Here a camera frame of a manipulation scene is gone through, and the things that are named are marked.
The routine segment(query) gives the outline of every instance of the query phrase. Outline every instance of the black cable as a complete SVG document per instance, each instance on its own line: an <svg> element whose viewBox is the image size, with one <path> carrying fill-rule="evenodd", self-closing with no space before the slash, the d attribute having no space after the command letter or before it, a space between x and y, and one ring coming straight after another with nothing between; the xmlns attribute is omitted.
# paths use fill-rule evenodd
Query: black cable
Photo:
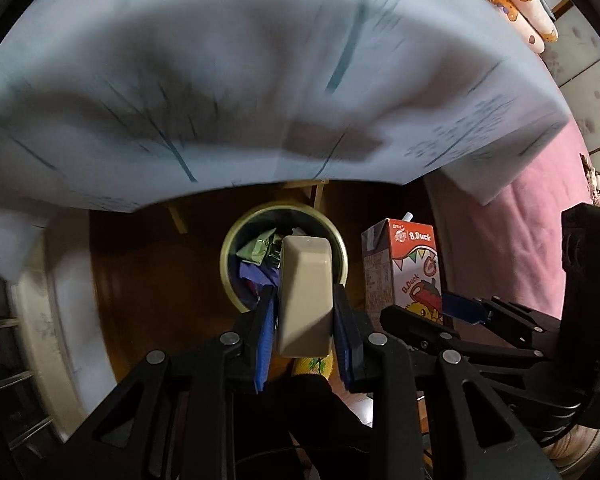
<svg viewBox="0 0 600 480"><path fill-rule="evenodd" d="M279 447L277 449L269 449L268 451L261 451L260 453L254 453L252 455L246 456L246 457L241 458L240 460L236 461L235 465L238 466L240 464L248 462L249 460L253 460L254 458L259 458L261 456L267 456L267 455L275 454L275 453L282 453L285 451L295 451L296 449L304 449L305 451L350 450L350 451L357 451L358 453L369 454L368 451L364 451L363 449L360 449L360 448L357 448L354 446L346 446L344 444L342 446L286 446L286 447Z"/></svg>

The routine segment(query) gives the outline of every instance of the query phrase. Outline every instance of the gold rim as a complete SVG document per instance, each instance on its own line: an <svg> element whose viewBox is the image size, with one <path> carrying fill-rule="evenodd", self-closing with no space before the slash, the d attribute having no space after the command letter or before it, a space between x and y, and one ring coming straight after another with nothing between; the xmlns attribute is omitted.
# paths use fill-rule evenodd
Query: gold rim
<svg viewBox="0 0 600 480"><path fill-rule="evenodd" d="M270 211L272 209L292 209L295 211L300 211L302 213L306 213L309 216L315 218L318 222L323 224L336 239L337 246L340 250L340 256L342 260L342 272L340 273L339 283L343 285L347 282L347 275L349 274L349 259L347 257L347 248L344 245L344 240L340 235L340 232L333 224L331 220L329 220L325 215L320 213L317 209L313 207L295 203L295 202L269 202L263 205L259 205L254 207L253 209L247 211L244 215L235 221L234 225L231 226L229 232L224 237L224 242L222 242L222 248L220 249L220 280L222 281L222 286L224 286L224 292L227 294L231 302L235 305L235 307L240 312L248 312L249 309L242 304L240 298L235 293L234 288L231 286L231 281L229 280L229 266L227 265L227 261L229 259L229 246L231 245L231 241L234 239L237 232L242 229L242 227L251 220L254 216L259 215L261 213Z"/></svg>

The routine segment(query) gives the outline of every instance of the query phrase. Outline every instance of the juice box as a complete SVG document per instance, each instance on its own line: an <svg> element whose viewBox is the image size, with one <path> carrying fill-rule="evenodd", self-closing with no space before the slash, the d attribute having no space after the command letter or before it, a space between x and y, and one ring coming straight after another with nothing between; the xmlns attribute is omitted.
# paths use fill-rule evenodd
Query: juice box
<svg viewBox="0 0 600 480"><path fill-rule="evenodd" d="M362 233L366 311L376 330L395 304L442 324L440 269L433 227L386 218Z"/></svg>

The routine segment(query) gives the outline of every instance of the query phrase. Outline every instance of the pink blanket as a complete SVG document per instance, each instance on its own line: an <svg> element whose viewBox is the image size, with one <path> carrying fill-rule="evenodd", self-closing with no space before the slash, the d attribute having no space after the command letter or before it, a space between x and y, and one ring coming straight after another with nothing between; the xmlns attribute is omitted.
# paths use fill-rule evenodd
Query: pink blanket
<svg viewBox="0 0 600 480"><path fill-rule="evenodd" d="M448 289L500 296L554 317L562 313L560 213L590 203L575 120L491 203L481 206L442 172L425 177Z"/></svg>

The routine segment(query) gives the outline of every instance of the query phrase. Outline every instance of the trash can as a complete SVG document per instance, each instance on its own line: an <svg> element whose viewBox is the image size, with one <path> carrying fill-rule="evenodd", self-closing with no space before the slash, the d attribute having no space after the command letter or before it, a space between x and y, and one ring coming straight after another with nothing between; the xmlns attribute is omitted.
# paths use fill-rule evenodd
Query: trash can
<svg viewBox="0 0 600 480"><path fill-rule="evenodd" d="M327 238L331 245L333 282L344 284L349 272L347 250L336 226L311 206L294 202L270 202L245 213L229 229L220 250L220 278L224 291L240 312L256 306L256 300L238 276L238 250L264 231L276 228L279 234L290 235L294 227L308 236Z"/></svg>

